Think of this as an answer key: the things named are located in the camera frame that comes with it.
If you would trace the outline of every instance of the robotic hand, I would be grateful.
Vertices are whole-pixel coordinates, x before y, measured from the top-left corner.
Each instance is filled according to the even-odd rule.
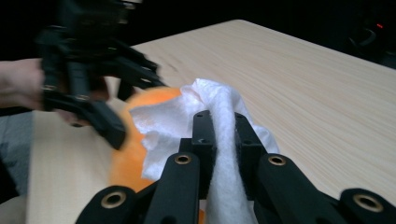
[[[36,40],[45,73],[45,109],[77,114],[116,149],[124,141],[125,128],[106,102],[90,99],[93,81],[109,75],[120,78],[121,100],[131,96],[134,87],[164,86],[156,74],[156,63],[114,38],[131,6],[118,0],[61,0],[61,26],[44,29]],[[64,77],[68,93],[60,91],[59,83]]]

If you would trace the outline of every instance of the human hand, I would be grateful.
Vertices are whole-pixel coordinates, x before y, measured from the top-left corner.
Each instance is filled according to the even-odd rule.
[[[25,59],[13,62],[0,62],[0,107],[22,106],[33,110],[43,110],[42,84],[44,73],[40,59]],[[67,81],[61,82],[60,91],[68,93]],[[109,98],[107,84],[103,77],[94,80],[91,90],[92,100]],[[55,109],[61,117],[73,125],[88,125],[68,111]]]

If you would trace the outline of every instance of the person's arm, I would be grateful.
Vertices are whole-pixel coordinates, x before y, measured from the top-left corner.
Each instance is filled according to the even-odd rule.
[[[41,109],[43,79],[39,59],[0,62],[0,108]]]

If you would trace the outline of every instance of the white paper towel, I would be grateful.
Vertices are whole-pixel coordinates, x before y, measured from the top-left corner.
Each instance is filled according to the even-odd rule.
[[[271,133],[253,124],[240,94],[228,85],[198,78],[183,86],[181,95],[172,100],[130,111],[136,128],[145,135],[142,144],[147,156],[142,176],[152,180],[161,177],[167,158],[178,152],[180,138],[191,138],[193,116],[203,110],[211,113],[218,149],[205,223],[254,223],[236,160],[234,112],[249,120],[269,153],[279,150]]]

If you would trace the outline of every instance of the wooden table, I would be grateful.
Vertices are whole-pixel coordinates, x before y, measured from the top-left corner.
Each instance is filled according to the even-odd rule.
[[[135,48],[170,86],[200,77],[235,87],[319,190],[338,198],[359,187],[396,204],[395,70],[246,21]],[[107,187],[111,149],[91,127],[72,128],[56,114],[35,112],[34,122],[28,223],[74,223]]]

